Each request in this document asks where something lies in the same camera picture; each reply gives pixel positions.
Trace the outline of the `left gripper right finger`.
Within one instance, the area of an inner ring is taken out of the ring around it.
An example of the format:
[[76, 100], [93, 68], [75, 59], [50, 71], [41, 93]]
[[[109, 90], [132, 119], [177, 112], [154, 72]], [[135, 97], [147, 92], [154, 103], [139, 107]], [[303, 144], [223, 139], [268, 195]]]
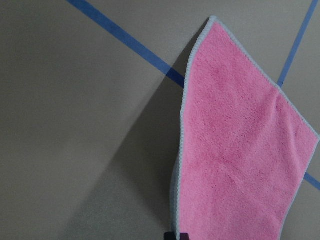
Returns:
[[180, 233], [180, 235], [179, 235], [179, 239], [180, 239], [180, 240], [190, 240], [190, 237], [189, 237], [189, 234], [188, 234], [188, 233], [182, 232], [182, 233]]

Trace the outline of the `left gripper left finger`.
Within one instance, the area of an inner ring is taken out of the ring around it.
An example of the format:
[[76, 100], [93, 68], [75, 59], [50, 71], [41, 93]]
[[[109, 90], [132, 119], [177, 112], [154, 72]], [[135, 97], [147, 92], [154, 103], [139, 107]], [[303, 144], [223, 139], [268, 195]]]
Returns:
[[164, 240], [176, 240], [176, 235], [174, 232], [165, 232], [163, 235]]

